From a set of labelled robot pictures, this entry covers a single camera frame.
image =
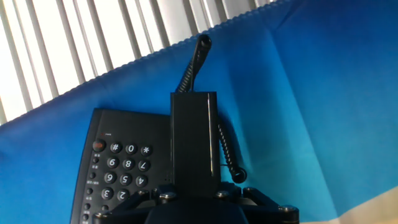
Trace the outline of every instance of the small button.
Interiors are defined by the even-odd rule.
[[[126,152],[130,155],[135,154],[137,152],[137,146],[134,144],[127,145]]]
[[[118,192],[118,200],[119,201],[124,201],[125,199],[129,198],[130,192],[126,189],[122,189]]]
[[[123,174],[120,176],[120,184],[127,186],[131,184],[132,182],[132,176],[130,174]]]
[[[148,160],[144,160],[144,161],[139,161],[138,163],[138,169],[145,172],[148,171],[150,168],[150,162]]]
[[[111,151],[113,153],[119,153],[120,151],[122,151],[122,145],[120,143],[113,143],[111,145]]]
[[[116,181],[116,174],[114,172],[107,172],[104,176],[104,180],[107,184],[113,184]]]
[[[109,200],[113,197],[113,189],[110,187],[105,188],[101,192],[101,196],[104,200]]]
[[[143,156],[150,156],[152,154],[152,148],[150,146],[144,146],[141,148],[141,154]]]
[[[105,149],[106,143],[102,139],[97,139],[93,143],[93,150],[96,152],[102,152]]]
[[[141,175],[136,178],[136,185],[138,187],[145,187],[148,184],[148,177]]]
[[[123,161],[123,168],[125,168],[126,170],[131,170],[135,165],[134,160],[132,159],[126,159]]]
[[[117,168],[117,166],[119,165],[119,159],[116,157],[110,157],[106,163],[109,168]]]

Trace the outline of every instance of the coiled cord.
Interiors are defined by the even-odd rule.
[[[185,69],[184,75],[181,78],[178,87],[176,88],[176,93],[186,93],[191,89],[193,91],[193,84],[199,69],[205,63],[208,52],[211,48],[211,39],[207,35],[200,35],[197,40],[195,51],[193,57],[189,62],[187,68]],[[221,147],[223,148],[226,165],[228,167],[229,173],[232,176],[232,180],[237,183],[243,183],[246,180],[246,171],[239,166],[238,160],[236,158],[236,153],[232,147],[232,141],[229,134],[226,132],[226,128],[222,120],[218,119],[218,133],[221,142]]]
[[[200,35],[195,46],[195,51],[189,61],[187,68],[185,69],[184,75],[181,78],[180,84],[178,84],[176,93],[185,93],[189,89],[193,90],[193,83],[200,70],[205,63],[206,57],[211,49],[211,39],[207,35]]]

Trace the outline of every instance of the metal bolt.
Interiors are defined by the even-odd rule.
[[[171,200],[175,198],[177,195],[174,192],[166,192],[164,194],[159,195],[160,199]]]
[[[255,190],[255,188],[254,187],[245,187],[244,190],[252,191],[252,190]]]
[[[95,217],[97,218],[108,218],[112,213],[110,211],[102,211],[95,213]]]
[[[281,205],[279,206],[279,211],[281,212],[294,212],[298,210],[296,207],[294,207],[293,205]]]
[[[226,198],[228,196],[229,196],[229,193],[225,190],[220,190],[219,192],[216,193],[216,197],[219,199]]]
[[[139,190],[139,191],[138,191],[138,194],[141,195],[141,196],[142,196],[142,195],[145,195],[145,194],[148,194],[148,193],[149,193],[149,192],[148,192],[147,190]]]

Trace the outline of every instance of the telephone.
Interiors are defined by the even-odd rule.
[[[210,38],[200,35],[180,84],[175,93],[171,93],[170,116],[94,110],[81,158],[71,224],[130,223],[129,220],[158,223],[156,215],[152,216],[152,221],[146,221],[149,212],[157,205],[174,201],[177,195],[190,204],[193,203],[191,198],[203,198],[204,201],[200,199],[195,206],[205,203],[202,208],[213,212],[220,209],[212,200],[214,197],[238,202],[241,189],[234,184],[221,183],[220,142],[234,182],[244,182],[247,174],[238,166],[229,135],[218,117],[216,93],[193,91],[195,77],[210,47]],[[279,208],[275,202],[254,189],[245,191],[246,196],[257,200],[259,205],[264,202],[273,206],[249,211],[250,214],[269,212],[279,216],[274,212]],[[183,209],[185,203],[173,205]],[[234,211],[241,209],[228,206]],[[175,207],[169,208],[171,213],[175,212]],[[138,212],[130,214],[130,209]],[[119,212],[122,218],[115,216],[118,221],[107,219],[110,211]],[[281,212],[287,214],[289,223],[298,223],[295,222],[298,210]],[[168,218],[173,223],[175,215],[171,213]],[[237,221],[246,219],[240,215],[238,212],[237,218],[227,219],[240,223]]]

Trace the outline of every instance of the blue fabric backdrop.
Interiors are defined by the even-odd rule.
[[[398,2],[277,1],[206,32],[217,91],[257,187],[330,220],[398,186]],[[191,38],[0,127],[0,222],[68,223],[93,108],[169,114]],[[230,180],[227,170],[224,180]]]

